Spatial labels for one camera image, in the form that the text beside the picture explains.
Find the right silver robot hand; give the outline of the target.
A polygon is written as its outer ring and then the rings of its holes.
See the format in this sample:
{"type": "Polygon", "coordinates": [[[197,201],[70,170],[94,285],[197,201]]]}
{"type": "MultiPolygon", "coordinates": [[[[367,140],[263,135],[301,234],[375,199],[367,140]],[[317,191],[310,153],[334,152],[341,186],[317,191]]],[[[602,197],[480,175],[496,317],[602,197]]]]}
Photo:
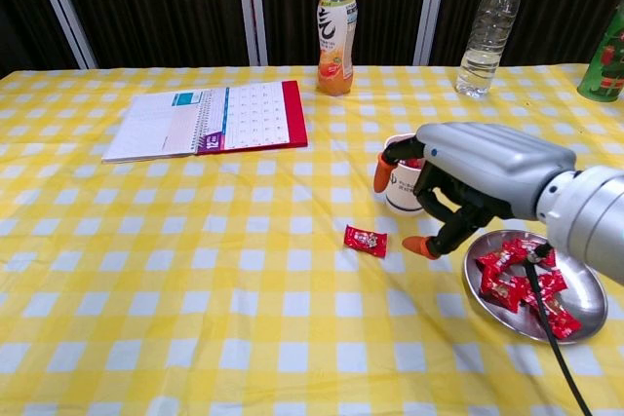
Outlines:
{"type": "Polygon", "coordinates": [[[403,246],[429,259],[456,250],[495,217],[537,219],[548,183],[576,163],[570,149],[506,126],[425,124],[379,153],[374,191],[384,191],[392,171],[408,159],[423,160],[412,193],[443,225],[435,236],[405,238],[403,246]]]}

